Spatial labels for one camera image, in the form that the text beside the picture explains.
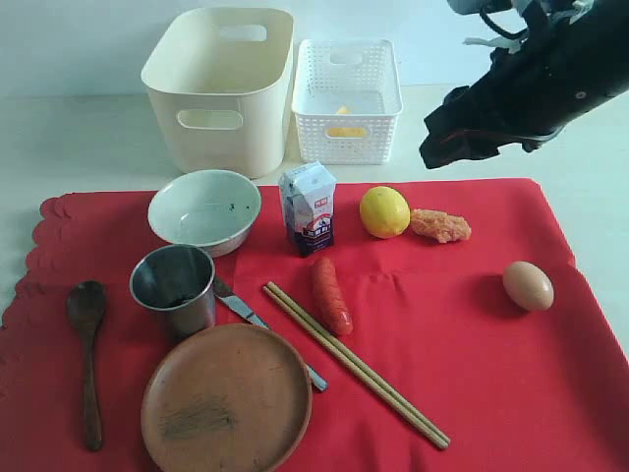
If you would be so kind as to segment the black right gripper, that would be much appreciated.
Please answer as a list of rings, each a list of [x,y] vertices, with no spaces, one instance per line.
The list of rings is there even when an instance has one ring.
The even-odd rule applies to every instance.
[[[518,52],[492,62],[490,84],[451,90],[425,118],[427,169],[532,151],[569,122],[628,90],[625,1],[516,1]]]

